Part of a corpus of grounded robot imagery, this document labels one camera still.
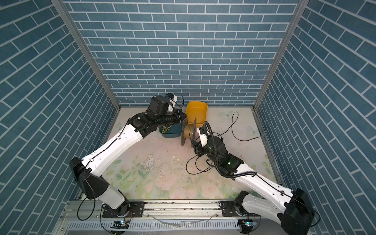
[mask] floral tabletop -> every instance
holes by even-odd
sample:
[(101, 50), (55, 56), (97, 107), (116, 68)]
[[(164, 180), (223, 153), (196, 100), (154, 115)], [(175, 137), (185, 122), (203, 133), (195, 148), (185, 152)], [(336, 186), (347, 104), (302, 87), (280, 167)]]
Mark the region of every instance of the floral tabletop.
[[(122, 108), (109, 138), (123, 128), (128, 118), (144, 111), (145, 108)], [(236, 111), (239, 119), (233, 131), (237, 138), (259, 136), (250, 108), (209, 107), (206, 120), (214, 132), (223, 133), (231, 125), (232, 114)], [(231, 129), (223, 138), (229, 153), (242, 159), (259, 174), (276, 181), (261, 138), (238, 141)], [(180, 137), (164, 138), (155, 131), (123, 153), (107, 168), (103, 177), (128, 199), (230, 199), (242, 190), (250, 191), (245, 185), (220, 176), (215, 169), (188, 174), (185, 166), (194, 155), (189, 141), (182, 147)], [(206, 159), (205, 155), (197, 159), (199, 169), (208, 167)], [(191, 173), (198, 173), (195, 160), (188, 164)]]

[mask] brown spool core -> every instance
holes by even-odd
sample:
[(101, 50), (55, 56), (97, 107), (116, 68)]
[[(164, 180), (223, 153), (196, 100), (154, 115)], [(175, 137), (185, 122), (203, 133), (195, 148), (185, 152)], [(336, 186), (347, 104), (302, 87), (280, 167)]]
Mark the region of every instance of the brown spool core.
[(190, 127), (186, 125), (184, 127), (184, 133), (183, 133), (184, 138), (190, 139)]

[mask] brick wallpaper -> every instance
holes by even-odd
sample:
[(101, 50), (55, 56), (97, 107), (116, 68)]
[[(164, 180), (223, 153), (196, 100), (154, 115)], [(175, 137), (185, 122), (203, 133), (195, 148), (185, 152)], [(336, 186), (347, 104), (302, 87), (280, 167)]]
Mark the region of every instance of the brick wallpaper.
[(376, 2), (310, 0), (260, 105), (312, 234), (376, 234)]
[(298, 0), (64, 2), (122, 106), (251, 106)]
[(50, 233), (115, 114), (49, 0), (0, 0), (0, 234)]

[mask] metal corner post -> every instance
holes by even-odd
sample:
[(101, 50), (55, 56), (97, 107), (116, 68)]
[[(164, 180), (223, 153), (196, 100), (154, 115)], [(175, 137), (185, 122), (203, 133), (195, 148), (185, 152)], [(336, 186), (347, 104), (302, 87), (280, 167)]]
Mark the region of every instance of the metal corner post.
[(56, 8), (57, 12), (59, 13), (61, 19), (65, 23), (66, 27), (68, 28), (69, 32), (71, 33), (73, 39), (77, 43), (78, 47), (80, 48), (83, 56), (85, 56), (86, 60), (88, 61), (91, 69), (94, 71), (97, 79), (102, 84), (104, 90), (106, 91), (108, 97), (110, 98), (111, 102), (115, 106), (116, 110), (120, 110), (120, 104), (117, 101), (116, 97), (114, 96), (113, 92), (111, 91), (110, 86), (108, 85), (102, 71), (100, 70), (97, 62), (95, 61), (94, 57), (92, 56), (86, 42), (84, 41), (83, 37), (81, 36), (76, 24), (73, 21), (72, 16), (69, 14), (68, 9), (66, 8), (65, 4), (62, 0), (51, 0), (52, 4)]
[(296, 26), (299, 23), (300, 18), (302, 17), (302, 14), (308, 4), (309, 0), (300, 0), (298, 5), (296, 6), (296, 9), (294, 11), (294, 15), (291, 19), (290, 24), (287, 27), (286, 33), (282, 39), (282, 42), (278, 48), (278, 51), (276, 53), (276, 56), (273, 60), (273, 63), (270, 66), (270, 69), (265, 77), (264, 83), (261, 86), (260, 92), (256, 98), (255, 104), (253, 108), (255, 110), (258, 109), (260, 106), (261, 100), (264, 97), (266, 90), (268, 89), (268, 86), (273, 79), (273, 75), (275, 74), (277, 67), (282, 59), (283, 54), (285, 53), (285, 50), (288, 46), (288, 43), (290, 42), (291, 38), (293, 37), (293, 33), (296, 29)]

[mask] coiled black cable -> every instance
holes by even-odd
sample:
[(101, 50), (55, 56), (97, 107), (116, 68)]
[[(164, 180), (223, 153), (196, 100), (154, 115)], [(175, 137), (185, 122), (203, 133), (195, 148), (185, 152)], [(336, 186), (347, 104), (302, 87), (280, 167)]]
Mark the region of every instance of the coiled black cable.
[(218, 167), (218, 163), (217, 163), (217, 146), (215, 145), (215, 141), (214, 141), (214, 135), (213, 135), (213, 131), (209, 125), (209, 123), (207, 121), (204, 122), (204, 131), (205, 133), (207, 133), (207, 131), (209, 131), (210, 133), (210, 139), (212, 140), (213, 142), (213, 147), (214, 147), (214, 156), (213, 156), (213, 160), (214, 160), (214, 166), (215, 166), (215, 169), (218, 171), (218, 173), (225, 177), (225, 178), (230, 178), (230, 179), (233, 179), (233, 178), (237, 178), (237, 177), (241, 177), (241, 176), (250, 176), (250, 175), (256, 175), (257, 172), (255, 171), (248, 171), (248, 172), (243, 172), (243, 173), (239, 173), (239, 174), (234, 174), (234, 175), (226, 175), (224, 174), (223, 172), (220, 171), (219, 167)]

